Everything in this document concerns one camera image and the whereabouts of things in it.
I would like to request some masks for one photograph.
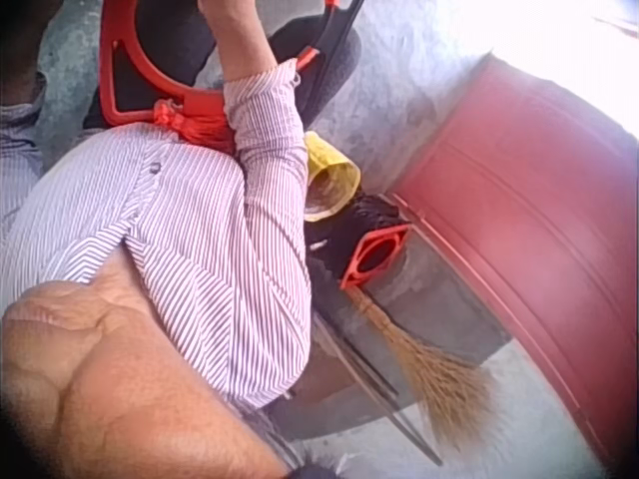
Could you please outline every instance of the broom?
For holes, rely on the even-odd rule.
[[[477,444],[491,412],[487,371],[415,339],[358,287],[345,292],[395,354],[435,439],[457,450]]]

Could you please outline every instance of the dark pants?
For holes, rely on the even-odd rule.
[[[313,40],[320,28],[320,19],[321,16],[314,16],[293,20],[271,37],[271,47],[279,62],[295,57]],[[192,86],[216,45],[209,26],[198,11],[197,2],[140,0],[136,25],[140,43],[149,59],[169,77]],[[360,51],[359,37],[351,30],[335,53],[313,98],[310,91],[319,64],[311,63],[302,71],[302,81],[296,89],[296,104],[305,128],[348,79]],[[116,104],[122,111],[151,109],[160,98],[159,92],[140,76],[123,52],[116,54],[115,76]],[[84,128],[109,128],[102,116],[98,92],[84,120]]]

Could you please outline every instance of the shirt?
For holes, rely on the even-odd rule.
[[[4,107],[0,309],[45,281],[88,283],[123,243],[167,335],[226,401],[259,408],[285,392],[311,344],[298,82],[293,60],[225,86],[237,159],[132,124],[91,136],[35,186],[24,125],[42,100]]]

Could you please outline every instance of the yellow bucket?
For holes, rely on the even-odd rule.
[[[309,150],[309,191],[305,220],[318,222],[338,213],[354,197],[361,172],[355,163],[315,132],[305,134]]]

